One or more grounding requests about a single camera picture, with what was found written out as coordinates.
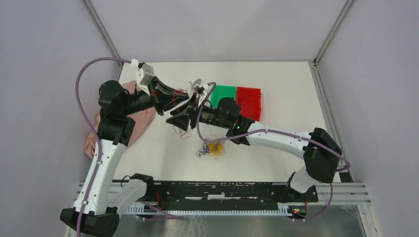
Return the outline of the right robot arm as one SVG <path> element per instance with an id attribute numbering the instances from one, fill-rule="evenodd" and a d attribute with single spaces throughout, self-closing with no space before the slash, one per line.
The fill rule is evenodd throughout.
<path id="1" fill-rule="evenodd" d="M 215 108 L 199 104 L 194 97 L 170 114 L 166 122 L 184 131 L 201 123 L 225 128 L 225 141 L 268 147 L 302 159 L 304 166 L 291 175 L 285 188 L 291 201 L 299 201 L 318 183 L 332 183 L 342 159 L 341 148 L 326 130 L 316 127 L 312 132 L 296 132 L 268 127 L 243 116 L 239 105 L 230 97 L 222 98 Z"/>

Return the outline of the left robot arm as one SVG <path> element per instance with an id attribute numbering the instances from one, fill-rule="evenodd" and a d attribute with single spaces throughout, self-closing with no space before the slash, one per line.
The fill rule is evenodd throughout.
<path id="1" fill-rule="evenodd" d="M 131 205 L 139 199 L 148 201 L 155 196 L 153 178 L 136 174 L 114 197 L 109 197 L 116 168 L 134 130 L 131 115 L 150 108 L 163 115 L 188 98 L 187 92 L 173 89 L 157 77 L 152 77 L 147 91 L 129 92 L 115 80 L 100 86 L 101 119 L 93 130 L 96 143 L 92 164 L 73 206 L 60 214 L 60 220 L 76 231 L 77 236 L 113 236 L 121 216 Z"/>

